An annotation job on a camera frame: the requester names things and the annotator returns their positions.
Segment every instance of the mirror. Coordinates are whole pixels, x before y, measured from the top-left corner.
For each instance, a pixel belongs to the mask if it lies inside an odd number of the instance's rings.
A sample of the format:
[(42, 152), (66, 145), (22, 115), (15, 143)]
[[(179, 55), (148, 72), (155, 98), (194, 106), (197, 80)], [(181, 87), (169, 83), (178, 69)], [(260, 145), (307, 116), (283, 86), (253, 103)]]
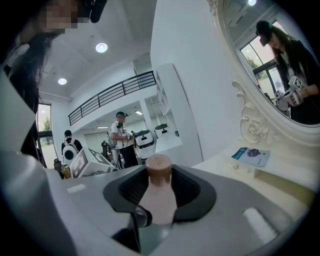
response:
[(301, 125), (320, 124), (319, 63), (291, 16), (272, 0), (226, 0), (223, 10), (235, 53), (265, 100)]

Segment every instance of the card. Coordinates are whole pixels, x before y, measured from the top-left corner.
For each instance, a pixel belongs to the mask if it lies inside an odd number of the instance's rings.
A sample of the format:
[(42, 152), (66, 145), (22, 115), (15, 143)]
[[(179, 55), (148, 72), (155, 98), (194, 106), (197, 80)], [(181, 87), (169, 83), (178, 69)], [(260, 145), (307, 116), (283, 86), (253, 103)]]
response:
[(232, 158), (239, 160), (242, 163), (253, 166), (265, 166), (270, 157), (270, 150), (259, 150), (256, 148), (241, 147)]

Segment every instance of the backpack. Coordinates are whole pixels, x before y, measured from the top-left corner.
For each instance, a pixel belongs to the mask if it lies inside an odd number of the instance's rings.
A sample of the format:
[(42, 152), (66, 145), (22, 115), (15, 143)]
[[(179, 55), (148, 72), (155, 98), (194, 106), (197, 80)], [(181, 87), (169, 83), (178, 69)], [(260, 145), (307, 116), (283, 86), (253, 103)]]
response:
[(77, 147), (75, 146), (75, 139), (72, 138), (70, 143), (66, 140), (64, 141), (64, 149), (62, 151), (63, 160), (67, 166), (69, 166), (75, 159), (76, 155), (79, 153)]

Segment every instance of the ornate white mirror frame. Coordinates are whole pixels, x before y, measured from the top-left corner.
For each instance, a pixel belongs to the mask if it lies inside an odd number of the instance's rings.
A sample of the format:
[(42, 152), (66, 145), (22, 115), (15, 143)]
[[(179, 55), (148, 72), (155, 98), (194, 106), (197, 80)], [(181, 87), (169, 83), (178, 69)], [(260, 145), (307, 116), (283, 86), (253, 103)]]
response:
[(234, 69), (232, 85), (238, 89), (238, 97), (243, 97), (244, 107), (240, 124), (243, 138), (250, 143), (265, 140), (270, 144), (280, 135), (301, 146), (320, 147), (320, 126), (299, 124), (280, 113), (259, 91), (245, 71), (236, 55), (224, 20), (224, 1), (207, 0), (213, 26), (221, 41), (226, 58)]

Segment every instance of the white robot body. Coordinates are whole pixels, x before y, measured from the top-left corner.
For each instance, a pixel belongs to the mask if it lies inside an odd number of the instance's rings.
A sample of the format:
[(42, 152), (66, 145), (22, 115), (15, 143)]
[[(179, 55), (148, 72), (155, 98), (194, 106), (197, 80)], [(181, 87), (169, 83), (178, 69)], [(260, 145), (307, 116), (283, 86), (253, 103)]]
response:
[(70, 143), (64, 141), (64, 149), (62, 151), (64, 162), (67, 166), (70, 166), (73, 160), (76, 158), (79, 151), (75, 146), (75, 139), (73, 138)]
[(80, 178), (97, 172), (110, 173), (116, 170), (101, 153), (83, 147), (76, 155), (70, 167), (71, 177)]
[(150, 130), (138, 132), (135, 135), (135, 141), (141, 160), (145, 160), (156, 153), (156, 143)]

